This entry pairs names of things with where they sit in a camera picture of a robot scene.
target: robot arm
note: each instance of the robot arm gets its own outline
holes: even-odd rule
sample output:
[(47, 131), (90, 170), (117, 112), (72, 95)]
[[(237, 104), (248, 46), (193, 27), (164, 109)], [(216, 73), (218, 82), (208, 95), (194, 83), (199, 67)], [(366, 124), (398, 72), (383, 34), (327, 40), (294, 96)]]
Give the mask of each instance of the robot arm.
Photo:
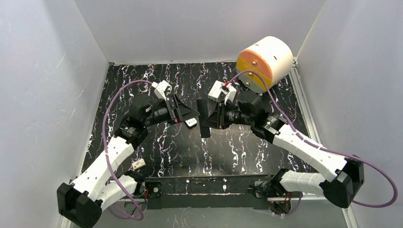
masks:
[(218, 102), (210, 115), (207, 101), (197, 101), (202, 138), (210, 137), (210, 128), (225, 129), (231, 124), (249, 125), (256, 136), (288, 150), (318, 171), (300, 173), (281, 169), (270, 181), (255, 182), (250, 189), (255, 196), (265, 197), (274, 193), (282, 196), (300, 191), (325, 196), (341, 208), (350, 205), (364, 182), (362, 163), (308, 145), (304, 141), (315, 142), (306, 136), (303, 140), (298, 138), (284, 118), (264, 110), (261, 98), (252, 91), (241, 92), (237, 106), (232, 105), (233, 100), (215, 101)]
[[(108, 154), (102, 152), (79, 177), (69, 184), (62, 183), (57, 190), (59, 213), (82, 228), (95, 225), (103, 210), (125, 196), (115, 183), (109, 180), (106, 156), (113, 171), (129, 157), (148, 135), (147, 127), (167, 121), (181, 123), (195, 118), (199, 113), (184, 105), (176, 95), (165, 95), (168, 83), (153, 83), (158, 101), (151, 104), (151, 98), (140, 95), (129, 108), (128, 115), (115, 131), (108, 144)], [(119, 181), (128, 192), (139, 192), (145, 178), (138, 172), (127, 171)]]

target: small white piece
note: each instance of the small white piece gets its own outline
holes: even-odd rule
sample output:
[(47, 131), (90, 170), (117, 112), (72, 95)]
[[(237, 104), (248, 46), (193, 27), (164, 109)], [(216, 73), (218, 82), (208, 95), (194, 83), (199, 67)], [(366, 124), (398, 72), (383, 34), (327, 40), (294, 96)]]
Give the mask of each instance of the small white piece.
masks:
[(144, 159), (140, 159), (140, 160), (135, 161), (135, 162), (132, 163), (133, 170), (137, 170), (137, 169), (139, 169), (139, 168), (141, 168), (143, 166), (145, 166)]
[(163, 80), (162, 82), (158, 83), (156, 87), (154, 83), (151, 86), (155, 88), (154, 93), (159, 99), (166, 100), (165, 91), (169, 86), (167, 81)]
[(235, 95), (237, 94), (237, 90), (231, 85), (231, 83), (229, 83), (227, 85), (228, 88), (228, 92), (225, 92), (221, 89), (221, 91), (225, 94), (225, 100), (224, 100), (224, 104), (227, 103), (228, 100), (230, 100), (231, 102), (234, 101)]
[(221, 95), (221, 86), (223, 86), (224, 83), (220, 81), (215, 81), (213, 87), (211, 88), (209, 92), (209, 99), (213, 101), (220, 101), (220, 95)]
[(192, 118), (190, 120), (185, 121), (186, 126), (189, 128), (196, 126), (197, 120), (195, 118)]

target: small white label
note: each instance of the small white label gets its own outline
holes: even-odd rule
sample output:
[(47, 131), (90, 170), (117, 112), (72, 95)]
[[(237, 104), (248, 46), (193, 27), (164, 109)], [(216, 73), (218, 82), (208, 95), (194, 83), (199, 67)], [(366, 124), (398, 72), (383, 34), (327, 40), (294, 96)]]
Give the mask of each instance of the small white label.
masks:
[(185, 121), (185, 124), (188, 127), (193, 127), (193, 126), (195, 126), (197, 124), (197, 120), (195, 118), (192, 118), (190, 120)]
[(209, 92), (209, 99), (219, 101), (220, 99), (220, 94), (221, 94), (221, 86), (223, 85), (222, 82), (220, 81), (215, 81), (213, 87), (211, 88)]
[(137, 170), (137, 169), (139, 169), (139, 168), (141, 168), (143, 166), (145, 166), (144, 159), (140, 159), (140, 160), (135, 161), (135, 162), (132, 163), (132, 167), (133, 167), (134, 170)]

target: cylindrical object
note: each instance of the cylindrical object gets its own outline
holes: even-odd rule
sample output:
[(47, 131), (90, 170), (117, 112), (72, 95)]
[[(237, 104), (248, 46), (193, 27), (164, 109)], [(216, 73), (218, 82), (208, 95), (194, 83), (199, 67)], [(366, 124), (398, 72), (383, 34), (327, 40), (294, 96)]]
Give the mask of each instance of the cylindrical object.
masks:
[[(256, 71), (272, 87), (290, 72), (292, 62), (292, 52), (287, 44), (276, 37), (265, 37), (239, 53), (237, 71)], [(243, 74), (239, 79), (255, 93), (266, 91), (263, 82), (254, 74)]]
[(250, 126), (250, 116), (242, 114), (240, 111), (226, 111), (224, 122)]
[(151, 116), (145, 119), (145, 126), (151, 126), (154, 124), (159, 124), (164, 121), (169, 121), (171, 119), (171, 115), (169, 114), (168, 108), (161, 107), (155, 110)]

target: black bracket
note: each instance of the black bracket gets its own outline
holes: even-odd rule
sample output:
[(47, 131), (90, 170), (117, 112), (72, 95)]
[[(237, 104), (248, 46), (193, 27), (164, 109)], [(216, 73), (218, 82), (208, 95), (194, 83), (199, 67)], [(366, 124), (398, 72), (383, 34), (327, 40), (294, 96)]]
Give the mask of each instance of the black bracket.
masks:
[(162, 196), (162, 184), (160, 182), (147, 181), (145, 189), (148, 190), (148, 199), (159, 199)]
[(288, 169), (280, 169), (270, 180), (255, 181), (254, 185), (249, 186), (248, 192), (256, 198), (283, 196), (287, 191), (281, 186), (280, 180), (287, 171)]
[(126, 139), (127, 144), (132, 144), (133, 148), (137, 148), (140, 143), (147, 137), (147, 128), (137, 128), (127, 123), (130, 119), (126, 119), (120, 124), (119, 129), (114, 133), (114, 137)]
[(165, 103), (171, 117), (167, 120), (169, 124), (181, 123), (199, 116), (199, 112), (185, 105), (176, 94), (167, 96)]
[(205, 99), (197, 100), (197, 110), (200, 112), (199, 123), (202, 138), (210, 138), (210, 128), (226, 129), (231, 124), (260, 126), (268, 117), (262, 99), (252, 91), (243, 91), (238, 95), (237, 105), (231, 102), (216, 102), (211, 114)]
[(278, 131), (286, 124), (286, 120), (277, 114), (269, 114), (264, 121), (250, 127), (252, 132), (259, 138), (273, 143), (274, 137), (280, 134)]
[(340, 208), (350, 206), (364, 183), (364, 164), (349, 158), (346, 160), (343, 169), (337, 171), (336, 179), (319, 184), (326, 199)]
[(142, 184), (145, 181), (145, 176), (137, 171), (128, 170), (125, 172), (125, 176), (133, 178), (138, 183), (138, 185)]
[(92, 201), (88, 192), (79, 192), (72, 185), (62, 183), (57, 190), (59, 214), (81, 228), (91, 228), (102, 214), (102, 200)]

